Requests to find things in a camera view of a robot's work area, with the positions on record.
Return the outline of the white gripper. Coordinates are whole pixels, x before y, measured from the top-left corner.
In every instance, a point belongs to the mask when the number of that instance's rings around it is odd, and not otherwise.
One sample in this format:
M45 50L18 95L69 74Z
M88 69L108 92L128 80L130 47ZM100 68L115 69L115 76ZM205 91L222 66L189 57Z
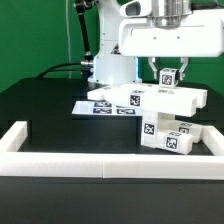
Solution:
M122 55L149 57L153 77L159 77L156 57L182 57L177 80L185 78L188 57L218 57L224 52L224 28L219 17L189 16L181 25L161 28L149 18L125 19L119 27L119 49Z

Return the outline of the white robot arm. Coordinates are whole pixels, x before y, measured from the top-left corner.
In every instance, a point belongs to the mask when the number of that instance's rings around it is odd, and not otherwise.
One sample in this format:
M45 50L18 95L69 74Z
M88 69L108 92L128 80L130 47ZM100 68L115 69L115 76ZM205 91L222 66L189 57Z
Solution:
M96 7L100 47L90 51L84 13ZM146 57L154 78L174 86L184 78L193 57L224 53L224 5L213 0L75 0L85 49L85 65L93 68L91 82L138 82L138 59Z

